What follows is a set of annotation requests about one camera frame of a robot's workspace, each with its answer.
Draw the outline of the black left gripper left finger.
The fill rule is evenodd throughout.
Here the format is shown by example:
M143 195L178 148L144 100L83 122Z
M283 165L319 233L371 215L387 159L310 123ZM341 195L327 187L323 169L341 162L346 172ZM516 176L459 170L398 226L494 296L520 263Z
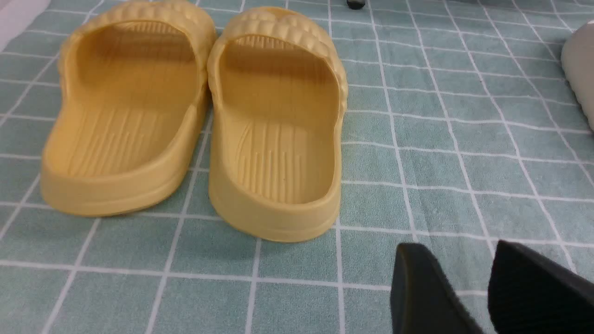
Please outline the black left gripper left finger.
M394 334L482 334L439 261L420 243L395 249L390 311Z

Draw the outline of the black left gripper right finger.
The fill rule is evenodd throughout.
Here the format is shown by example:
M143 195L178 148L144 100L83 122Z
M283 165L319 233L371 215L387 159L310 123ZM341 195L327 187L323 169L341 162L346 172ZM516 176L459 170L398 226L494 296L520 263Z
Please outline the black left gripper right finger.
M488 312L499 334L591 334L594 285L520 243L497 243Z

